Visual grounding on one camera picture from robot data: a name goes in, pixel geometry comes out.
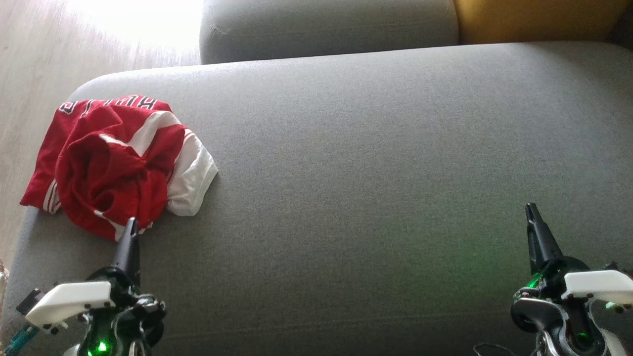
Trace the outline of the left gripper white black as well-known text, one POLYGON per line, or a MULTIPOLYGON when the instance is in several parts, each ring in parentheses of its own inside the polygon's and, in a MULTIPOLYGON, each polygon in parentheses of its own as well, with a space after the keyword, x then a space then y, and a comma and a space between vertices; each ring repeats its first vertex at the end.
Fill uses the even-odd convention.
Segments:
POLYGON ((129 218, 111 267, 86 281, 68 282, 36 297, 26 320, 51 330, 71 317, 87 325, 81 348, 152 348, 163 338, 165 302, 140 290, 138 223, 129 218))

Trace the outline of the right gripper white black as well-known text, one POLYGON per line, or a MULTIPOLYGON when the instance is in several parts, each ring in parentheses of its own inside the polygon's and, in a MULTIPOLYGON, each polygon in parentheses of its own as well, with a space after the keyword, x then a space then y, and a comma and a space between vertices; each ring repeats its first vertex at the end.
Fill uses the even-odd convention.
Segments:
POLYGON ((617 306, 633 302, 632 277, 611 264, 590 270, 584 262, 563 257, 558 243, 535 203, 525 205, 530 271, 527 286, 513 296, 562 304, 572 300, 601 300, 617 306))

